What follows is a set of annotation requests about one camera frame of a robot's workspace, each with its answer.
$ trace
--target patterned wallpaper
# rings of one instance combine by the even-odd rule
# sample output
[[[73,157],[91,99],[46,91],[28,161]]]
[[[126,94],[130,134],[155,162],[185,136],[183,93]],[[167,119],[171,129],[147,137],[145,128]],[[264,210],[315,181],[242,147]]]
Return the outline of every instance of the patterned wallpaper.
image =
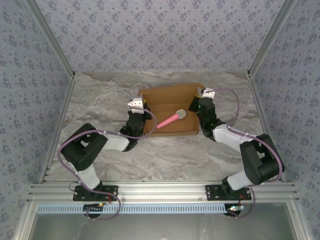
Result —
[[[272,136],[320,240],[320,2],[292,10],[254,77]]]
[[[36,0],[72,68],[247,70],[284,0]]]
[[[0,1],[0,239],[39,180],[69,83],[23,0]]]

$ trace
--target pink microphone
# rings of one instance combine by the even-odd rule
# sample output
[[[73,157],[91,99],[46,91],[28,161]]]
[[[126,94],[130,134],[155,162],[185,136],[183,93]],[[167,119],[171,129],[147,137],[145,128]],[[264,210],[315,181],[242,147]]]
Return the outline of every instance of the pink microphone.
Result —
[[[184,109],[179,109],[178,111],[175,112],[175,114],[173,114],[172,116],[168,117],[166,120],[164,120],[163,122],[160,122],[156,128],[160,129],[178,119],[183,119],[185,116],[187,115],[186,110]]]

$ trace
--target blue cable tray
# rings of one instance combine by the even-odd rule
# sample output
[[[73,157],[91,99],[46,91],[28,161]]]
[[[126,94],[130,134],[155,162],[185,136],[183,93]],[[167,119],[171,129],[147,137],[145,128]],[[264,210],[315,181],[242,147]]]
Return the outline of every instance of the blue cable tray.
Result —
[[[75,204],[39,204],[38,214],[84,214],[83,203]],[[90,211],[90,214],[114,214],[118,204],[104,205],[102,211]],[[223,203],[168,203],[168,204],[121,204],[120,214],[224,214]]]

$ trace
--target open cardboard box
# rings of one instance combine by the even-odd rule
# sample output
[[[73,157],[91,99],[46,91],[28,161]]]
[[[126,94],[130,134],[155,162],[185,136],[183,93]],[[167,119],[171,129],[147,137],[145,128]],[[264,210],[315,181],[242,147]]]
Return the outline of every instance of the open cardboard box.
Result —
[[[177,110],[184,109],[186,116],[176,120],[149,135],[149,137],[196,135],[199,132],[199,120],[194,112],[188,110],[194,96],[198,95],[198,88],[204,88],[201,83],[177,84],[163,87],[141,89],[142,94],[151,112],[155,115],[157,123],[161,123]],[[144,132],[149,133],[154,127],[154,120],[147,120]]]

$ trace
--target marble floor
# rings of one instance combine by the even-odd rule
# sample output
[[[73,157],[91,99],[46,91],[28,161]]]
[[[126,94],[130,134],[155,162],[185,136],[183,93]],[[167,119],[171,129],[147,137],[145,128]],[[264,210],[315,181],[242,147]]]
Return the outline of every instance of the marble floor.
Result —
[[[128,100],[142,88],[179,83],[229,87],[240,99],[235,128],[261,134],[258,112],[244,72],[87,72],[76,73],[75,86],[64,119],[58,147],[84,123],[119,131],[128,119]],[[237,109],[232,93],[217,92],[214,103],[222,120]],[[221,180],[243,168],[241,155],[221,143],[198,135],[149,137],[129,152],[102,150],[93,163],[102,180]],[[55,156],[47,180],[72,180]]]

